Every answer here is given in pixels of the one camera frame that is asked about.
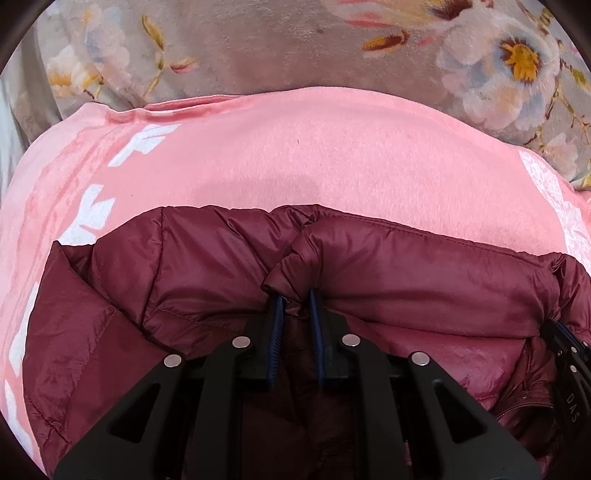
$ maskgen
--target gray fabric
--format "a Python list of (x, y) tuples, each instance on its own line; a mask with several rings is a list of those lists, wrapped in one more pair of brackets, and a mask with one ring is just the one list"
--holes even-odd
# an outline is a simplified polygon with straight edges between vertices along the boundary
[[(91, 101), (347, 86), (437, 108), (591, 187), (591, 74), (537, 0), (56, 0), (37, 28), (63, 117)], [(55, 117), (23, 98), (32, 139)]]

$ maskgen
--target jacket seam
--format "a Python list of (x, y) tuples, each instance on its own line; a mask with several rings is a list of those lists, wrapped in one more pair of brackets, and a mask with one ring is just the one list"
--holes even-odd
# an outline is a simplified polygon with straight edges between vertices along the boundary
[(403, 233), (408, 233), (408, 234), (412, 234), (412, 235), (416, 235), (422, 238), (429, 238), (429, 239), (440, 239), (443, 241), (446, 241), (448, 243), (452, 243), (452, 244), (456, 244), (456, 245), (460, 245), (461, 247), (469, 247), (471, 249), (474, 250), (479, 250), (479, 251), (486, 251), (486, 252), (490, 252), (493, 254), (500, 254), (500, 255), (504, 255), (506, 257), (509, 258), (513, 258), (515, 260), (519, 260), (522, 261), (524, 263), (527, 263), (528, 265), (532, 265), (534, 267), (538, 267), (542, 270), (547, 270), (546, 268), (544, 268), (542, 265), (537, 264), (533, 261), (527, 260), (525, 258), (519, 257), (517, 254), (512, 254), (510, 252), (504, 252), (504, 251), (500, 251), (500, 250), (496, 250), (494, 248), (490, 248), (490, 247), (485, 247), (484, 245), (481, 245), (477, 242), (472, 242), (471, 240), (460, 240), (458, 238), (453, 238), (451, 236), (446, 236), (446, 235), (438, 235), (436, 233), (431, 233), (431, 232), (426, 232), (424, 230), (418, 230), (418, 229), (414, 229), (412, 227), (407, 227), (405, 225), (401, 225), (399, 223), (395, 223), (395, 222), (387, 222), (387, 220), (384, 221), (384, 223), (382, 223), (381, 221), (379, 221), (378, 219), (365, 219), (365, 218), (360, 218), (356, 215), (353, 214), (349, 214), (349, 215), (334, 215), (334, 217), (332, 218), (349, 218), (351, 220), (356, 220), (358, 222), (362, 222), (362, 223), (368, 223), (370, 225), (378, 225), (381, 226), (387, 230), (391, 230), (391, 231), (399, 231), (399, 232), (403, 232)]
[(96, 267), (96, 276), (99, 279), (100, 286), (102, 287), (103, 291), (105, 292), (107, 300), (109, 300), (109, 302), (113, 303), (113, 300), (111, 300), (111, 296), (109, 295), (109, 292), (107, 291), (107, 289), (105, 287), (105, 282), (103, 282), (103, 276), (100, 274), (100, 268), (99, 268), (98, 262), (96, 261), (95, 252), (96, 252), (96, 248), (95, 248), (95, 246), (93, 246), (92, 247), (92, 263)]
[(193, 318), (191, 318), (191, 317), (188, 317), (188, 316), (182, 315), (182, 314), (180, 314), (180, 313), (171, 312), (170, 310), (163, 309), (163, 308), (161, 308), (161, 307), (153, 306), (152, 308), (153, 308), (154, 310), (158, 310), (159, 312), (168, 313), (168, 314), (170, 314), (170, 315), (174, 315), (175, 317), (181, 318), (181, 319), (183, 319), (183, 320), (187, 320), (188, 322), (191, 322), (191, 323), (193, 323), (193, 324), (195, 324), (195, 325), (205, 325), (205, 326), (208, 326), (208, 327), (218, 328), (218, 329), (220, 329), (220, 330), (224, 330), (224, 331), (226, 331), (226, 332), (240, 333), (240, 331), (231, 330), (231, 329), (229, 329), (229, 328), (226, 328), (226, 327), (221, 327), (221, 326), (219, 326), (219, 325), (212, 325), (211, 323), (208, 323), (208, 322), (205, 322), (205, 321), (198, 322), (198, 321), (196, 321), (195, 319), (193, 319)]
[(140, 327), (144, 326), (144, 323), (150, 320), (154, 316), (154, 314), (150, 315), (150, 317), (146, 318), (146, 311), (148, 310), (148, 306), (150, 305), (150, 299), (152, 298), (152, 292), (154, 291), (154, 286), (156, 285), (156, 280), (160, 275), (160, 270), (162, 268), (162, 258), (164, 256), (164, 207), (160, 207), (160, 254), (158, 256), (158, 267), (156, 268), (156, 273), (154, 275), (154, 279), (152, 280), (152, 285), (150, 286), (150, 290), (148, 292), (148, 297), (146, 299), (146, 307), (144, 308), (144, 314), (142, 315), (141, 323), (139, 324)]
[(80, 372), (80, 376), (78, 377), (78, 381), (76, 382), (76, 386), (74, 387), (74, 389), (72, 390), (72, 393), (70, 394), (70, 400), (68, 401), (68, 406), (66, 408), (66, 413), (64, 415), (64, 421), (62, 422), (62, 424), (60, 426), (61, 433), (63, 433), (68, 415), (70, 414), (70, 409), (72, 407), (72, 399), (74, 398), (74, 395), (75, 395), (76, 391), (78, 390), (78, 386), (80, 385), (80, 380), (82, 379), (82, 375), (84, 375), (84, 371), (86, 370), (86, 367), (88, 366), (88, 363), (90, 362), (90, 359), (94, 356), (95, 351), (96, 351), (97, 347), (99, 346), (100, 341), (103, 339), (103, 335), (105, 334), (105, 332), (109, 328), (109, 325), (111, 324), (111, 321), (113, 320), (113, 317), (115, 317), (116, 313), (117, 313), (116, 310), (111, 311), (111, 315), (109, 316), (109, 320), (105, 324), (105, 328), (100, 333), (99, 338), (96, 341), (95, 347), (92, 349), (91, 353), (89, 354), (88, 358), (86, 359), (86, 362), (84, 363), (84, 366), (82, 367), (82, 370)]

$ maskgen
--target quilted nylon fabric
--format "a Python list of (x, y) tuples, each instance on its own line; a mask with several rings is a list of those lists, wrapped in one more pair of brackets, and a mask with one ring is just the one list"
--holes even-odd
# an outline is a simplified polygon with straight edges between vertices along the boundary
[(540, 257), (324, 207), (164, 207), (97, 240), (55, 242), (23, 379), (47, 472), (170, 350), (194, 358), (285, 297), (280, 372), (243, 407), (245, 479), (353, 478), (352, 399), (319, 391), (307, 296), (394, 355), (426, 351), (543, 465), (556, 451), (540, 324), (591, 342), (591, 285)]

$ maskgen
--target yellow flower center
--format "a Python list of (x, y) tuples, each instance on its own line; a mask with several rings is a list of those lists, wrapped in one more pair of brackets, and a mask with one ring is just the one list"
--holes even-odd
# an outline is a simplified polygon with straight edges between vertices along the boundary
[(69, 73), (53, 71), (47, 73), (49, 85), (58, 87), (72, 86), (72, 77)]
[(513, 70), (516, 82), (531, 83), (540, 71), (540, 56), (524, 43), (504, 42), (503, 63)]

